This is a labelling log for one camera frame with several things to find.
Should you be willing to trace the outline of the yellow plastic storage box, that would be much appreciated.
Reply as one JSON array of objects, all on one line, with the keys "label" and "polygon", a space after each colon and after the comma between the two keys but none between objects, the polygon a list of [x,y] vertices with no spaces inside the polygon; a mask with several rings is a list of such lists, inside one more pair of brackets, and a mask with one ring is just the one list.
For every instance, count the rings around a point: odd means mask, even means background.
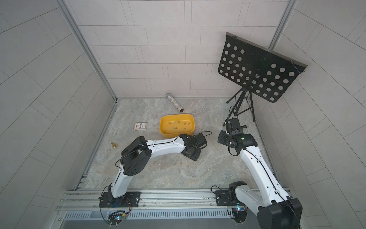
[{"label": "yellow plastic storage box", "polygon": [[[180,121],[181,125],[175,124],[175,122]],[[165,138],[177,137],[180,134],[191,135],[195,130],[194,117],[190,114],[174,114],[163,116],[160,120],[160,132]]]}]

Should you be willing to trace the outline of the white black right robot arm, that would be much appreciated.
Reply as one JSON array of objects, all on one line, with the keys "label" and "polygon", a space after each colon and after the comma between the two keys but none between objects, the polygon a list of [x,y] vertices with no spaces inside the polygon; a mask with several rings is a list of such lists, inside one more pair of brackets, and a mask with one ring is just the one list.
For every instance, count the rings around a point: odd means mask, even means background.
[{"label": "white black right robot arm", "polygon": [[218,143],[236,151],[236,156],[248,166],[259,189],[259,193],[255,193],[243,181],[231,183],[228,188],[229,202],[244,204],[257,216],[262,229],[299,229],[302,204],[282,188],[263,159],[254,137],[251,134],[221,131]]}]

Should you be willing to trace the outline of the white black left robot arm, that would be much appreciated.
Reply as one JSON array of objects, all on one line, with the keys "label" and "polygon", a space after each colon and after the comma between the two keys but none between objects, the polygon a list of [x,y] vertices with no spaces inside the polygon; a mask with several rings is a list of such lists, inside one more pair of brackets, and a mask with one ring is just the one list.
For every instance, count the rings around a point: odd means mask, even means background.
[{"label": "white black left robot arm", "polygon": [[205,136],[180,134],[177,137],[163,140],[147,140],[144,136],[136,138],[121,153],[119,172],[109,186],[108,193],[112,198],[123,197],[133,176],[143,171],[150,159],[166,154],[182,154],[197,161],[201,150],[207,146]]}]

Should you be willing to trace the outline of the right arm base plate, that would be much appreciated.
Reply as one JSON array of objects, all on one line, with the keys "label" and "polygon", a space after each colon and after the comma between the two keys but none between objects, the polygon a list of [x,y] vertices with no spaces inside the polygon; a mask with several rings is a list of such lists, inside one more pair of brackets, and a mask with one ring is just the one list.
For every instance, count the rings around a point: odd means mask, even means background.
[{"label": "right arm base plate", "polygon": [[244,206],[243,203],[232,200],[227,190],[216,190],[214,193],[217,206]]}]

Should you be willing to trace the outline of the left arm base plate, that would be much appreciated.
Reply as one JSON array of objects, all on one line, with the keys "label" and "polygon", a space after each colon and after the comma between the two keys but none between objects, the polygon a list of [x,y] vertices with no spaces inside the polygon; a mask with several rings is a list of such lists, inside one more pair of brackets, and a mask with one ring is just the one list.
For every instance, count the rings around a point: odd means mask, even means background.
[{"label": "left arm base plate", "polygon": [[135,208],[138,207],[141,192],[126,192],[126,194],[119,198],[114,198],[109,192],[104,192],[99,197],[100,208]]}]

